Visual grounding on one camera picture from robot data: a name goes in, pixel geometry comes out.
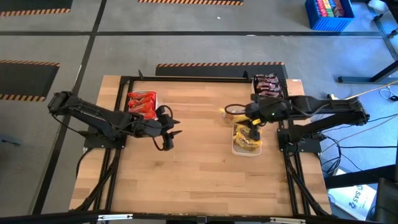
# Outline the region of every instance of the black and orange striped tape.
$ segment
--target black and orange striped tape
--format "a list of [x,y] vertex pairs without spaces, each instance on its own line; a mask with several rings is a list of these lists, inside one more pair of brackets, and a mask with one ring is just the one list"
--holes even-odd
[[138,2],[147,3],[169,3],[169,4],[211,4],[223,6],[243,6],[243,0],[240,1],[225,1],[225,0],[138,0]]
[[24,96],[24,95],[3,95],[0,94],[0,100],[19,100],[19,101],[36,101],[43,102],[44,96]]
[[0,13],[0,17],[58,14],[58,13],[67,13],[67,12],[70,12],[70,9],[38,9],[38,10],[22,10],[22,11],[3,11]]
[[51,65],[59,67],[60,64],[57,62],[33,62],[33,61],[21,61],[21,60],[0,60],[0,63],[16,63],[25,65]]
[[253,66],[253,65],[284,65],[283,62],[224,62],[224,63],[163,63],[157,67],[202,67],[202,66]]

